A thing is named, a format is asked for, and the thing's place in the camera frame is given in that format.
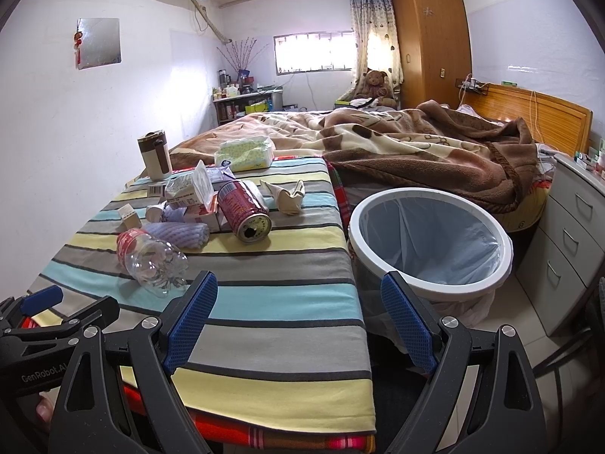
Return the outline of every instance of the wall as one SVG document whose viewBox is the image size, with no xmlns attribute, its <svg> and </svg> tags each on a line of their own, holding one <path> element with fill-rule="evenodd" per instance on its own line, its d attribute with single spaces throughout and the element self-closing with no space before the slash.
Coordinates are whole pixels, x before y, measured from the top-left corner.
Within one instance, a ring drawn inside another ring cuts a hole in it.
<svg viewBox="0 0 605 454">
<path fill-rule="evenodd" d="M 80 17 L 120 19 L 122 63 L 76 69 Z M 189 0 L 21 0 L 0 33 L 0 298 L 140 173 L 138 136 L 165 129 L 175 145 L 216 123 L 217 43 Z"/>
<path fill-rule="evenodd" d="M 572 0 L 464 1 L 476 78 L 587 107 L 605 136 L 605 54 Z"/>
<path fill-rule="evenodd" d="M 334 101 L 352 86 L 350 71 L 278 76 L 273 47 L 274 36 L 351 30 L 349 0 L 251 0 L 223 8 L 222 17 L 227 37 L 254 37 L 258 39 L 256 49 L 267 45 L 249 66 L 250 72 L 258 84 L 285 84 L 284 104 L 298 104 L 308 110 L 332 109 Z M 226 62 L 225 68 L 232 77 L 236 76 Z"/>
</svg>

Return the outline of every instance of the drawer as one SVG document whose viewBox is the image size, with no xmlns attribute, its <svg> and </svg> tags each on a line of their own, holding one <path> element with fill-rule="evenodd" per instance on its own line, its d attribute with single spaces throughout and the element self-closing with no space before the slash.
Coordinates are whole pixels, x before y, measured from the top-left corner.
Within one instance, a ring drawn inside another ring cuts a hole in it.
<svg viewBox="0 0 605 454">
<path fill-rule="evenodd" d="M 517 278 L 549 336 L 586 291 L 563 253 L 539 227 L 517 270 Z"/>
<path fill-rule="evenodd" d="M 605 197 L 564 165 L 558 164 L 550 196 L 555 198 L 605 250 Z"/>
<path fill-rule="evenodd" d="M 603 261 L 603 251 L 580 223 L 557 200 L 549 197 L 540 228 L 574 267 L 588 287 Z"/>
</svg>

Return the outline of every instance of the wardrobe door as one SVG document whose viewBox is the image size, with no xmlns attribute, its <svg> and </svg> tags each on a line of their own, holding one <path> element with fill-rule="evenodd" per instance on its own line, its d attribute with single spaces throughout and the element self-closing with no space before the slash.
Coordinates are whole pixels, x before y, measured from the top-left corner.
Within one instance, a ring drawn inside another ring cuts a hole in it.
<svg viewBox="0 0 605 454">
<path fill-rule="evenodd" d="M 471 44 L 463 0 L 415 0 L 427 99 L 459 105 L 456 78 L 471 72 Z"/>
<path fill-rule="evenodd" d="M 420 50 L 420 22 L 414 0 L 392 0 L 401 53 L 401 107 L 410 109 L 426 100 Z"/>
</svg>

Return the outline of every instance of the brown blanket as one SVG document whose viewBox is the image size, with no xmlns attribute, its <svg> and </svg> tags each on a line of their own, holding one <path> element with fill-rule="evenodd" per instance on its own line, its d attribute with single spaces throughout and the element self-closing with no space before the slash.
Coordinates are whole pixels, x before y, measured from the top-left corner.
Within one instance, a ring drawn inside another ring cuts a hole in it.
<svg viewBox="0 0 605 454">
<path fill-rule="evenodd" d="M 435 101 L 389 112 L 251 114 L 182 142 L 171 151 L 172 165 L 213 163 L 222 141 L 258 135 L 273 140 L 276 156 L 322 155 L 345 186 L 442 189 L 491 213 L 516 209 L 537 173 L 523 119 L 497 126 Z"/>
</svg>

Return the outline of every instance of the striped tablecloth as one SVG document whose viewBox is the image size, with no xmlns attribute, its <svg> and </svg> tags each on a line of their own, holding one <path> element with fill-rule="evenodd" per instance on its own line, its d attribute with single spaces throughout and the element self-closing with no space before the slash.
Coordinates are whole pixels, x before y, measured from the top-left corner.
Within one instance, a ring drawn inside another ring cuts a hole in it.
<svg viewBox="0 0 605 454">
<path fill-rule="evenodd" d="M 273 229 L 252 245 L 226 229 L 211 234 L 204 248 L 186 252 L 187 279 L 212 271 L 219 296 L 189 364 L 173 376 L 183 402 L 222 419 L 282 431 L 282 437 L 285 431 L 369 439 L 374 407 L 365 330 L 325 162 L 276 160 L 237 177 L 259 186 Z M 286 188 L 304 180 L 302 212 L 279 213 L 261 179 Z M 105 295 L 122 308 L 106 332 L 163 310 L 168 300 L 142 289 L 116 257 L 123 230 L 117 209 L 130 203 L 143 219 L 144 208 L 158 201 L 146 197 L 149 182 L 140 179 L 114 198 L 44 268 L 30 291 L 55 283 L 65 297 L 36 317 L 39 324 L 54 324 Z M 135 384 L 131 370 L 123 369 L 123 377 Z M 363 448 L 371 450 L 369 444 Z"/>
</svg>

